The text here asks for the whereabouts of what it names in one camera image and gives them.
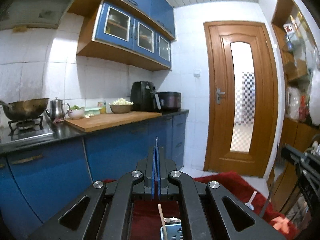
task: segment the can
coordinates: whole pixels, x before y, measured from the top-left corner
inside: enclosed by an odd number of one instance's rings
[[[106,114],[107,113],[107,103],[104,102],[98,102],[98,106],[101,107],[100,113],[101,114]]]

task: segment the blue container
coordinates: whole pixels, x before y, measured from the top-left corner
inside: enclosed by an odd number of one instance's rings
[[[165,225],[167,229],[168,240],[181,240],[182,237],[182,228],[181,224]],[[163,229],[160,228],[161,240],[164,240]]]

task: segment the stove burner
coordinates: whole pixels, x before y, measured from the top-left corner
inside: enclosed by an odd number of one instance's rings
[[[18,121],[18,122],[9,121],[8,124],[9,124],[10,130],[11,130],[11,133],[9,134],[9,136],[13,135],[13,133],[16,129],[24,131],[24,130],[34,128],[36,125],[39,125],[40,129],[42,129],[43,128],[42,121],[43,121],[43,116],[39,116],[38,118],[35,118],[32,120],[24,120],[24,121]],[[13,124],[13,123],[16,123],[16,127],[14,129],[11,126],[11,124]]]
[[[26,121],[21,121],[16,124],[16,128],[19,130],[27,130],[30,128],[34,128],[36,125],[36,122],[33,120],[26,120]]]

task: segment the range hood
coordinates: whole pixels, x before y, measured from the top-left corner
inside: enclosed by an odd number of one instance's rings
[[[73,0],[2,0],[0,30],[15,26],[57,28]]]

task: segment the black countertop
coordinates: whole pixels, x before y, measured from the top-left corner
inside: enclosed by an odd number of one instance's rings
[[[157,118],[174,116],[177,114],[183,114],[188,112],[189,110],[186,110],[186,109],[181,109],[175,112],[167,111],[167,112],[163,112],[162,116],[159,116]],[[64,122],[57,123],[57,124],[48,123],[48,125],[53,131],[53,134],[43,136],[43,137],[36,137],[28,140],[21,140],[16,142],[13,141],[10,143],[1,143],[0,141],[0,156],[5,156],[9,153],[20,152],[22,150],[26,150],[31,147],[54,143],[61,140],[76,138],[76,137],[84,136],[85,134],[87,134],[76,128],[71,127],[70,125]],[[10,132],[9,128],[2,129],[2,133],[4,134],[9,134],[9,132]]]

